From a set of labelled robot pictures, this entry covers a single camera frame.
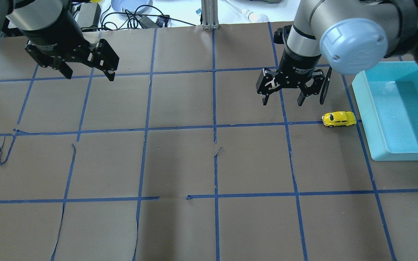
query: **power adapter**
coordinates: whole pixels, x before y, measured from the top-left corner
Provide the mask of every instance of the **power adapter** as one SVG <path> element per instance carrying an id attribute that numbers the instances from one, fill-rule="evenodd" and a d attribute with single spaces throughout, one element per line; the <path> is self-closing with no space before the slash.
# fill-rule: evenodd
<path id="1" fill-rule="evenodd" d="M 142 16 L 140 19 L 138 19 L 138 23 L 141 25 L 141 28 L 159 28 L 158 25 L 156 25 L 155 22 L 153 22 L 149 17 Z"/>
<path id="2" fill-rule="evenodd" d="M 97 28 L 101 7 L 98 3 L 83 3 L 77 15 L 77 23 L 80 28 Z M 84 29 L 84 32 L 94 32 L 98 29 Z"/>
<path id="3" fill-rule="evenodd" d="M 156 25 L 159 26 L 160 28 L 168 28 L 170 25 L 170 15 L 165 14 L 164 17 L 159 16 L 157 17 L 156 20 Z"/>

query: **blue plastic bin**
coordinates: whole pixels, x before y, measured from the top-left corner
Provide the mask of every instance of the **blue plastic bin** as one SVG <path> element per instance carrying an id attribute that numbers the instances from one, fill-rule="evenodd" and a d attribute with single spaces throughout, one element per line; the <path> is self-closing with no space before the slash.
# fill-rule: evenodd
<path id="1" fill-rule="evenodd" d="M 418 65 L 381 62 L 353 81 L 375 161 L 418 160 Z"/>

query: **table surface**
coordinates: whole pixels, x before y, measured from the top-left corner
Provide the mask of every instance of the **table surface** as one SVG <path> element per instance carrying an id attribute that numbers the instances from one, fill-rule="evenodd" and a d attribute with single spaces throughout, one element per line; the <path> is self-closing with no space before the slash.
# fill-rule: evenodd
<path id="1" fill-rule="evenodd" d="M 418 260 L 418 162 L 375 162 L 361 122 L 320 122 L 360 120 L 353 76 L 334 72 L 324 105 L 288 89 L 262 106 L 283 25 L 85 33 L 119 55 L 113 82 L 2 39 L 0 260 Z"/>

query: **blue plate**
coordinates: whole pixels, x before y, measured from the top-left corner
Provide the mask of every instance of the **blue plate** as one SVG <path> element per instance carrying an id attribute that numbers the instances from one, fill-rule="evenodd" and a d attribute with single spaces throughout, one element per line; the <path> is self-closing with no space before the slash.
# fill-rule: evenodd
<path id="1" fill-rule="evenodd" d="M 353 89 L 372 159 L 418 160 L 418 65 L 381 62 Z"/>
<path id="2" fill-rule="evenodd" d="M 125 10 L 129 10 L 130 12 L 134 12 L 137 7 L 140 5 L 151 5 L 151 0 L 112 0 L 111 7 L 114 9 L 115 12 L 124 12 Z M 150 7 L 141 7 L 136 14 L 139 15 L 141 13 L 146 12 Z"/>

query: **toy car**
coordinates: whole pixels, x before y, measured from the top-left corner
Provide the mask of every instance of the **toy car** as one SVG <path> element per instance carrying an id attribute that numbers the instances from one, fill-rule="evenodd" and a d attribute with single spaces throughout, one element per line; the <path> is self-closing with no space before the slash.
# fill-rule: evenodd
<path id="1" fill-rule="evenodd" d="M 352 111 L 329 112 L 322 116 L 325 126 L 332 128 L 335 126 L 353 126 L 357 123 L 356 116 Z"/>

